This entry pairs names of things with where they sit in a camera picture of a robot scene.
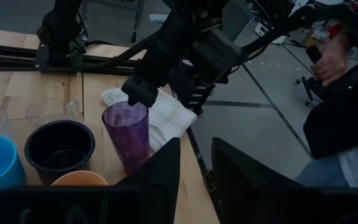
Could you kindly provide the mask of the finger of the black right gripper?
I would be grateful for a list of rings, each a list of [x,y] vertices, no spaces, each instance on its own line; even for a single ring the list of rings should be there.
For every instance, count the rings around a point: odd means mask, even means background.
[[[214,85],[206,86],[192,65],[176,64],[168,73],[168,84],[176,98],[195,114],[202,114],[202,106],[211,94]]]
[[[150,108],[154,105],[158,89],[168,82],[168,73],[179,61],[179,53],[172,49],[151,47],[121,87],[128,95],[129,105],[141,103]]]

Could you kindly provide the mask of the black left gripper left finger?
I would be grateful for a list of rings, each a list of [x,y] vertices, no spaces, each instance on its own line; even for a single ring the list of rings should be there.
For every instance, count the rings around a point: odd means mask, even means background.
[[[140,169],[116,185],[116,223],[167,224],[175,220],[180,182],[180,139],[172,138]]]

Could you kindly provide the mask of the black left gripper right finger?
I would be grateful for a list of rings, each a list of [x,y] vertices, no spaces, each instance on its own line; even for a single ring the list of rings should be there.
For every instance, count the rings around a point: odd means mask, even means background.
[[[213,138],[214,184],[227,223],[298,223],[302,186],[221,138]]]

